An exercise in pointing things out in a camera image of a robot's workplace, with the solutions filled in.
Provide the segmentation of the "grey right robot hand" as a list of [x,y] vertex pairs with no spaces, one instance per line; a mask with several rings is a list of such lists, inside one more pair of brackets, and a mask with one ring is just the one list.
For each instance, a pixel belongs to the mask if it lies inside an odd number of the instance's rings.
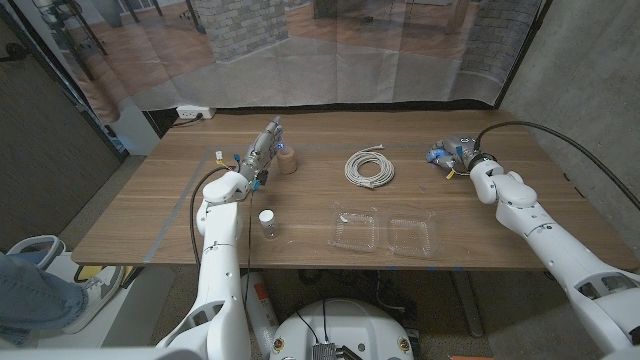
[[438,140],[426,154],[429,163],[454,173],[468,173],[480,159],[476,139],[455,135]]

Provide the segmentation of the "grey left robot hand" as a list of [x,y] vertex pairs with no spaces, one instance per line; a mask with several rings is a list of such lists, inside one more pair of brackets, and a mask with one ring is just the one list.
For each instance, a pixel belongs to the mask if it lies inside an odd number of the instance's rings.
[[262,173],[268,170],[271,160],[280,148],[282,133],[280,117],[276,116],[249,146],[246,155],[239,164],[238,172],[247,179],[251,186],[254,186],[257,181],[261,184],[266,182]]

